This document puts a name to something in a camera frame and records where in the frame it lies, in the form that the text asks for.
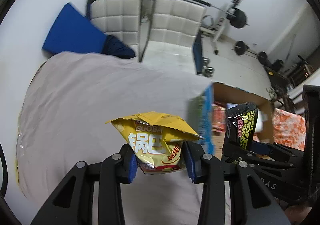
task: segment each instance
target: tiled floor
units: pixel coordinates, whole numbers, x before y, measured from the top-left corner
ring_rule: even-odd
[[[217,46],[219,54],[215,55],[210,38],[203,36],[203,57],[209,58],[209,66],[214,68],[212,79],[270,99],[266,88],[271,84],[259,61],[246,54],[238,56],[229,42],[218,41]]]

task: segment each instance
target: white chair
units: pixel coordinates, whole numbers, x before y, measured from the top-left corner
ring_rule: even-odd
[[[155,0],[153,10],[142,63],[196,73],[192,46],[206,8],[186,0]]]
[[[92,0],[90,14],[98,29],[118,37],[140,58],[141,0]]]

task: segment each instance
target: blue cushion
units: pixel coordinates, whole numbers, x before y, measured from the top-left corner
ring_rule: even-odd
[[[62,51],[100,53],[106,37],[68,3],[54,21],[42,48],[53,54]]]

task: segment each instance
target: black cable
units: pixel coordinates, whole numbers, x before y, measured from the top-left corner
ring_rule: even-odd
[[[0,159],[2,163],[2,172],[3,172],[3,179],[2,179],[2,186],[0,189],[0,194],[4,198],[5,193],[7,192],[7,187],[8,187],[8,168],[7,168],[7,163],[4,158],[4,153],[3,149],[0,143]]]

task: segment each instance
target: metal screw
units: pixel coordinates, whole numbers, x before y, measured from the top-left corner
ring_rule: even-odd
[[[119,153],[115,153],[112,155],[112,159],[119,160],[121,158],[121,155]]]
[[[204,153],[204,154],[202,155],[202,157],[203,157],[204,159],[206,159],[206,160],[210,160],[210,159],[212,158],[212,155],[209,154],[209,153]]]
[[[248,166],[248,163],[246,161],[240,161],[239,166],[241,166],[242,168],[246,168]]]
[[[85,166],[85,162],[84,162],[84,161],[79,161],[79,162],[76,164],[76,166],[77,166],[78,168],[82,168],[82,167]]]

